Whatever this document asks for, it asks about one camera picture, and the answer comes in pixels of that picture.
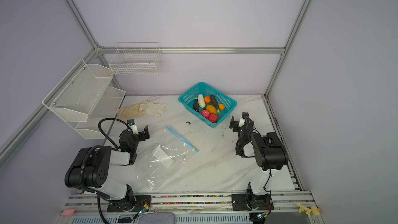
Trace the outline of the clear zip top bag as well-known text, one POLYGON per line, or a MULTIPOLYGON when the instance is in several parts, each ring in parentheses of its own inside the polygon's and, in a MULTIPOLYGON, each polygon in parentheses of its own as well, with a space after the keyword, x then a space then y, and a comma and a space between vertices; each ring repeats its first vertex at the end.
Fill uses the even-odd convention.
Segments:
POLYGON ((188 165, 198 150, 169 127, 138 152, 129 174, 128 185, 134 190, 156 191, 188 165))

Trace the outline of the orange toy tangerine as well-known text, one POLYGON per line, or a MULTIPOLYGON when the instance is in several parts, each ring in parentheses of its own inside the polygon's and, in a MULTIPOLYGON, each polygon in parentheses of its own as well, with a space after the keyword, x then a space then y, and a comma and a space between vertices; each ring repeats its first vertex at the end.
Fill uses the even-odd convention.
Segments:
POLYGON ((208 96, 204 97, 204 101, 205 101, 206 104, 210 104, 211 103, 210 96, 208 95, 208 96))

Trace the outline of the teal plastic basket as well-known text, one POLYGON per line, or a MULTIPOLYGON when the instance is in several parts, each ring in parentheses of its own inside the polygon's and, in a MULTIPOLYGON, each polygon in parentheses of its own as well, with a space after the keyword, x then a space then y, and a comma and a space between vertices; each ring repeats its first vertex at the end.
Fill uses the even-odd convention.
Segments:
POLYGON ((223 94, 222 92, 204 82, 199 82, 192 86, 178 98, 178 101, 185 107, 186 110, 198 117, 200 120, 204 121, 211 128, 215 128, 219 123, 223 122, 237 107, 237 102, 234 99, 223 94), (199 94, 202 94, 203 97, 213 94, 216 97, 218 103, 225 106, 225 109, 223 111, 220 110, 220 112, 217 114, 217 123, 211 123, 208 119, 204 118, 201 115, 201 111, 205 110, 206 108, 201 108, 199 112, 196 112, 193 109, 194 101, 196 98, 198 98, 199 94))

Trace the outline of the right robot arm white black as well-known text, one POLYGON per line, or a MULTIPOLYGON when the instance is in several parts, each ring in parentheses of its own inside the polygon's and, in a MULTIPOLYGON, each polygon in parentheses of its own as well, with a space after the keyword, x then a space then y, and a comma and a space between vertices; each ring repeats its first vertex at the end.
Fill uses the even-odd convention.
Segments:
POLYGON ((284 144, 275 132, 261 135, 246 112, 242 113, 239 121, 232 118, 229 128, 238 135, 236 155, 254 158, 260 168, 257 178, 248 183, 244 194, 232 195, 233 209, 272 210, 271 182, 277 172, 289 163, 284 144))

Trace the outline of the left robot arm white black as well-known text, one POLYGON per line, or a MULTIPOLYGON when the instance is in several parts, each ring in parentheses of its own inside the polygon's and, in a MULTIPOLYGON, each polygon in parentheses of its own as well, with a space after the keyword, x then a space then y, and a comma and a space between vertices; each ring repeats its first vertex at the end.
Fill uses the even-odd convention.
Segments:
POLYGON ((139 131, 134 119, 123 121, 118 118, 104 118, 98 122, 98 129, 112 145, 82 148, 66 172, 64 183, 68 188, 96 194, 100 199, 111 203, 134 205, 136 197, 132 187, 111 177, 109 170, 135 163, 139 144, 150 139, 149 127, 145 126, 143 131, 139 131), (102 129, 102 123, 106 121, 125 125, 126 129, 119 135, 119 145, 102 129))

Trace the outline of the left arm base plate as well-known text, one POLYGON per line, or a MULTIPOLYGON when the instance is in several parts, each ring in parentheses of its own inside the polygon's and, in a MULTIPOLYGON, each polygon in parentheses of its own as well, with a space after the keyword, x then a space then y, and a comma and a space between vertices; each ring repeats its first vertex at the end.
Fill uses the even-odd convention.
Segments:
POLYGON ((135 195, 132 202, 123 199, 109 201, 107 212, 109 213, 138 213, 145 205, 149 207, 152 197, 150 195, 135 195))

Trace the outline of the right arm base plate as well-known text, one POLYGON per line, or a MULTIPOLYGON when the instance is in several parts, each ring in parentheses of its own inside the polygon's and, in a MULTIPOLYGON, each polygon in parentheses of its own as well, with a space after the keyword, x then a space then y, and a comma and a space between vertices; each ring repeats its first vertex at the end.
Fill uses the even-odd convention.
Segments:
POLYGON ((261 196, 233 194, 231 198, 234 211, 272 211, 274 209, 270 194, 261 196))

